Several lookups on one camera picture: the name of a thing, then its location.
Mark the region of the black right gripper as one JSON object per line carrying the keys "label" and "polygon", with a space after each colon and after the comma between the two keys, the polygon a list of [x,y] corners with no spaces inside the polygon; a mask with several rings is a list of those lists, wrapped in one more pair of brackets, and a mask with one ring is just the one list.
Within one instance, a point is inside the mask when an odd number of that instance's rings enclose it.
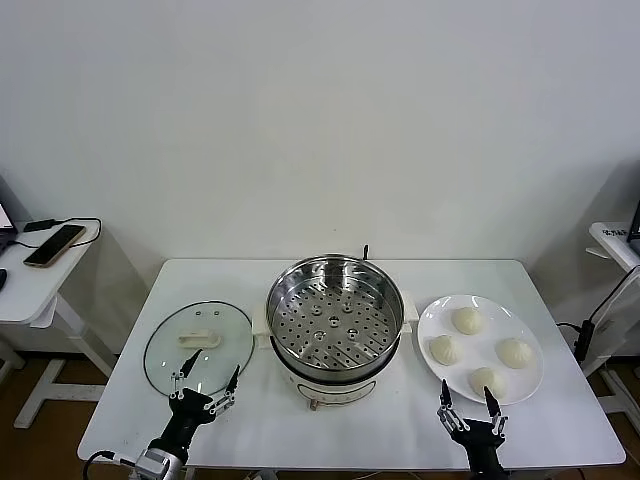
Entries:
{"label": "black right gripper", "polygon": [[463,419],[454,409],[451,392],[445,379],[441,380],[438,418],[454,442],[467,455],[472,479],[506,479],[507,473],[499,462],[497,449],[504,443],[503,430],[508,420],[501,412],[498,400],[488,386],[483,387],[491,423]]}

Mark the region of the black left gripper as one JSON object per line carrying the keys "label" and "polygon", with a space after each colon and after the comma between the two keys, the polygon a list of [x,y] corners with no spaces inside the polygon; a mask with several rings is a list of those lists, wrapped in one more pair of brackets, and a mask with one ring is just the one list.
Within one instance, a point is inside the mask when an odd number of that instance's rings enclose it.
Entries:
{"label": "black left gripper", "polygon": [[236,366],[223,395],[214,400],[209,408],[206,408],[206,405],[212,401],[211,397],[189,388],[184,389],[185,381],[201,353],[202,349],[196,350],[178,371],[171,374],[173,388],[169,395],[169,407],[172,415],[160,437],[153,439],[149,448],[159,449],[175,457],[187,457],[197,429],[201,425],[212,423],[217,415],[235,404],[239,365]]}

